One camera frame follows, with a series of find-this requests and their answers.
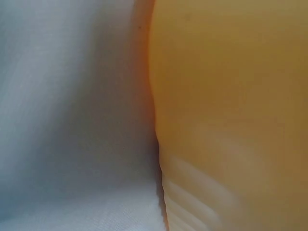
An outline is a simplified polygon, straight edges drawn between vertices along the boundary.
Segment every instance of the white fabric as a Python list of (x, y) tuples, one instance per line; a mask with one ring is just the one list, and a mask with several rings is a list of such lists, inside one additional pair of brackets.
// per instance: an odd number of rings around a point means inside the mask
[(133, 0), (0, 0), (0, 231), (164, 231)]

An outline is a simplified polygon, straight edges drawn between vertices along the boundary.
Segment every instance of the orange surface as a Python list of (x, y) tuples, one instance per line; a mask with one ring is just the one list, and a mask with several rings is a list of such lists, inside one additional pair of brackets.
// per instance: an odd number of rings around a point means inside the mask
[(308, 230), (308, 1), (156, 0), (171, 231)]

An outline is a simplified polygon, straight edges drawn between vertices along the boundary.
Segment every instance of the yellow plastic container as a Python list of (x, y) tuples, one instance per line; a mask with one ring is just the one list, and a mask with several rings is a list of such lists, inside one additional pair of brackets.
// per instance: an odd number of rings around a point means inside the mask
[(171, 231), (308, 231), (308, 0), (156, 0)]

